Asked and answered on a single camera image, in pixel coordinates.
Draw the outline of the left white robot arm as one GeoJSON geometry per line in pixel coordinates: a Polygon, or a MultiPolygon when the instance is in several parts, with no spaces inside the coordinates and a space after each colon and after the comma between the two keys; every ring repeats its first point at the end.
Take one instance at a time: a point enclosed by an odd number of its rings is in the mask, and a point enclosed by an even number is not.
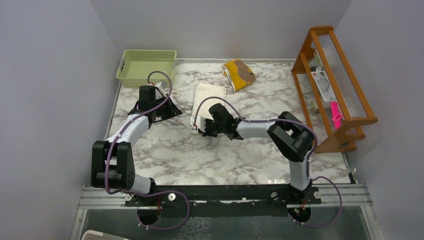
{"type": "Polygon", "coordinates": [[[140,86],[138,101],[128,112],[126,122],[115,134],[92,146],[91,185],[107,189],[111,194],[137,193],[138,199],[147,206],[155,203],[155,182],[136,173],[132,148],[153,123],[181,114],[159,84],[140,86]]]}

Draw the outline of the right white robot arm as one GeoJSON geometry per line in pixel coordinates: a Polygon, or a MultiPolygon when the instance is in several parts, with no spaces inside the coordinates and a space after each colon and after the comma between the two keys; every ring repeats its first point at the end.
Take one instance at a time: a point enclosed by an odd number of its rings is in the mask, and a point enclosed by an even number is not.
{"type": "Polygon", "coordinates": [[[209,108],[209,113],[210,119],[195,115],[191,128],[204,137],[223,134],[230,140],[272,140],[289,162],[289,199],[300,204],[308,198],[312,186],[308,160],[314,150],[316,136],[307,125],[288,111],[277,118],[252,120],[234,117],[224,105],[216,103],[209,108]]]}

